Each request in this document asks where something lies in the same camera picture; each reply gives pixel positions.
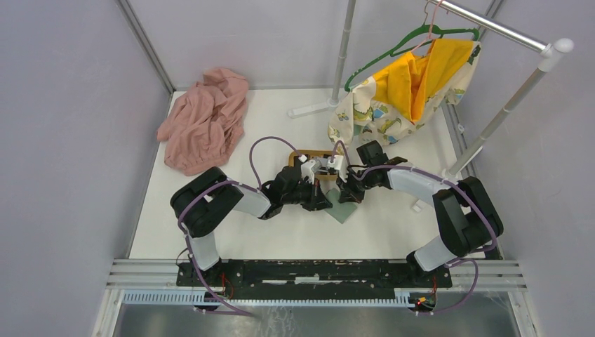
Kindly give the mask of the yellow oval card tray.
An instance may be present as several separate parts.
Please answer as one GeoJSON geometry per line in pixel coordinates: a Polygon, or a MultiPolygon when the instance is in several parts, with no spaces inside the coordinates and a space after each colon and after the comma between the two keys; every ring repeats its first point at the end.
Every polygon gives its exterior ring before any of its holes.
{"type": "MultiPolygon", "coordinates": [[[[337,179],[337,174],[332,174],[326,167],[327,162],[332,155],[331,151],[300,149],[299,152],[305,155],[308,161],[312,159],[320,161],[321,167],[316,172],[315,178],[320,181],[335,181],[337,179]]],[[[300,167],[302,162],[300,161],[299,156],[300,155],[296,151],[291,152],[288,156],[288,165],[290,167],[300,167]]]]}

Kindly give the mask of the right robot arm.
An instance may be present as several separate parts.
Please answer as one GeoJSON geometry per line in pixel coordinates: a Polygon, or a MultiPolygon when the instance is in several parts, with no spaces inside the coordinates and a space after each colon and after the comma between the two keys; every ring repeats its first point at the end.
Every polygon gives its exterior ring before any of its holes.
{"type": "Polygon", "coordinates": [[[438,267],[454,266],[469,254],[496,248],[503,224],[478,178],[442,178],[402,157],[389,158],[377,141],[356,151],[359,165],[337,153],[328,159],[327,167],[338,175],[341,203],[360,203],[366,191],[385,187],[410,194],[435,212],[438,235],[406,258],[405,276],[410,284],[424,286],[438,267]]]}

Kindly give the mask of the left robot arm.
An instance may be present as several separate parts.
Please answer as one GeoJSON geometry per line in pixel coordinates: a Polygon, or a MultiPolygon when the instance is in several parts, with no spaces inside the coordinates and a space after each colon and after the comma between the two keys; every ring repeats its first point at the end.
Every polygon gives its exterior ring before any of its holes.
{"type": "Polygon", "coordinates": [[[180,188],[170,206],[187,244],[194,264],[194,277],[204,286],[220,278],[220,254],[215,243],[216,227],[232,211],[261,220],[277,216],[285,205],[299,204],[306,211],[333,207],[314,176],[302,177],[301,171],[285,166],[275,179],[260,190],[231,180],[220,168],[212,167],[180,188]]]}

